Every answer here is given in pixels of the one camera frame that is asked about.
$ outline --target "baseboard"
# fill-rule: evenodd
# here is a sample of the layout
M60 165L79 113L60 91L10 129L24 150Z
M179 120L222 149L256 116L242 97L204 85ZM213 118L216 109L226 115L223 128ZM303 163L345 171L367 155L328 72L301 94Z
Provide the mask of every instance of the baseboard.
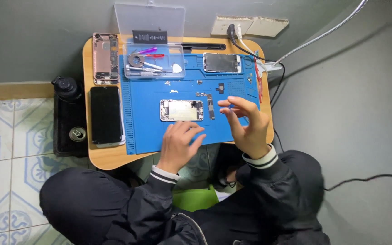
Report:
M53 96L54 86L49 81L0 83L0 100Z

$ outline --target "hand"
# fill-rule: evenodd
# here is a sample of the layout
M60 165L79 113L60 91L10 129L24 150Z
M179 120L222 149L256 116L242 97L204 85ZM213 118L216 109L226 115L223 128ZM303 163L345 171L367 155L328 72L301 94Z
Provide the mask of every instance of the hand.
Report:
M228 119L235 145L252 159L264 157L270 151L266 143L269 116L260 112L255 103L241 97L229 96L217 104L222 107L234 105L231 109L221 108L220 112ZM248 117L249 126L240 125L238 118L243 116Z
M197 137L189 146L192 138L203 130L204 128L194 122L177 121L175 124L169 125L163 136L161 156L157 167L166 172L177 174L190 158L196 155L202 145L206 134Z

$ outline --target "white cable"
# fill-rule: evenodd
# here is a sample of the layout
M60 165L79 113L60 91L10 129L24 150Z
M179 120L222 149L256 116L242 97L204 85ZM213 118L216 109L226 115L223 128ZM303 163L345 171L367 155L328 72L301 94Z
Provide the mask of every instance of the white cable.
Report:
M347 17L345 18L340 24L336 25L335 27L333 27L332 29L330 29L329 31L323 33L322 35L314 38L313 40L302 44L301 46L291 50L290 52L288 52L286 55L282 56L277 62L275 62L272 66L275 67L275 65L279 64L283 59L285 59L287 56L291 55L292 53L298 51L299 49L302 49L303 47L306 47L310 44L312 44L313 42L320 40L322 38L324 38L325 36L329 35L330 33L332 33L333 31L337 30L338 28L340 28L342 25L344 25L345 23L347 23L349 20L351 20L353 18L353 16L355 16L361 9L362 7L367 3L368 0L362 0L361 3L358 5L358 7Z
M238 37L238 40L240 41L241 45L243 45L243 47L246 48L249 52L253 53L253 51L248 46L246 46L246 44L244 44L244 42L243 42L243 35L241 34L241 25L240 24L237 25L236 33L237 33L237 37ZM267 71L266 65L260 59L257 59L257 62L263 66L264 70L266 71L266 75L268 76L269 72Z

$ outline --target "blue silicone repair mat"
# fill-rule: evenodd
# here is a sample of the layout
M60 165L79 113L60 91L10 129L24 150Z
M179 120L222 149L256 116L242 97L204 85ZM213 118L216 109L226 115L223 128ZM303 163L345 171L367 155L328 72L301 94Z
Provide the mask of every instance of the blue silicone repair mat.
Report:
M160 151L164 132L168 125L174 123L160 120L162 99L203 102L203 120L196 122L205 128L202 132L206 134L203 144L233 140L226 116L219 112L221 107L217 105L217 101L228 96L238 96L256 103L259 108L257 77L251 56L241 55L242 73L205 72L202 54L184 54L184 59L186 76L179 80L128 80L120 69L128 155ZM119 62L123 67L122 55ZM220 83L224 84L223 94L219 91ZM196 96L196 92L212 95L214 120L209 116L207 97ZM243 118L240 118L240 123L248 124Z

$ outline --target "white striped cuff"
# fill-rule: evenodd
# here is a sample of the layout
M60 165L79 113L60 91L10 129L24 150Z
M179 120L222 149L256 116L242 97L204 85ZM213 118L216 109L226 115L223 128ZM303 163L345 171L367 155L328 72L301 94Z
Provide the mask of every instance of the white striped cuff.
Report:
M251 165L254 168L264 169L272 166L279 159L276 154L275 147L272 144L269 144L272 148L269 153L267 153L264 157L253 160L246 153L243 153L243 159L247 162L247 164Z
M152 166L151 176L171 184L176 184L179 178L181 178L179 175L166 172L155 165Z

